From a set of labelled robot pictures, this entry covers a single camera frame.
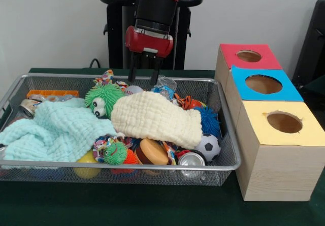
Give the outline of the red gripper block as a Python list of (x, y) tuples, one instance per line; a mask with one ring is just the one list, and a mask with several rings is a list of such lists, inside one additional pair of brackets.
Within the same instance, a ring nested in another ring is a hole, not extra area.
[(155, 33), (142, 28), (136, 28), (132, 25), (129, 26), (125, 34), (125, 46), (131, 52), (136, 53), (131, 53), (128, 81), (130, 83), (135, 81), (140, 57), (138, 53), (148, 52), (157, 56), (150, 60), (153, 69), (150, 84), (155, 85), (163, 63), (162, 58), (166, 58), (171, 53), (173, 43), (174, 40), (171, 35)]

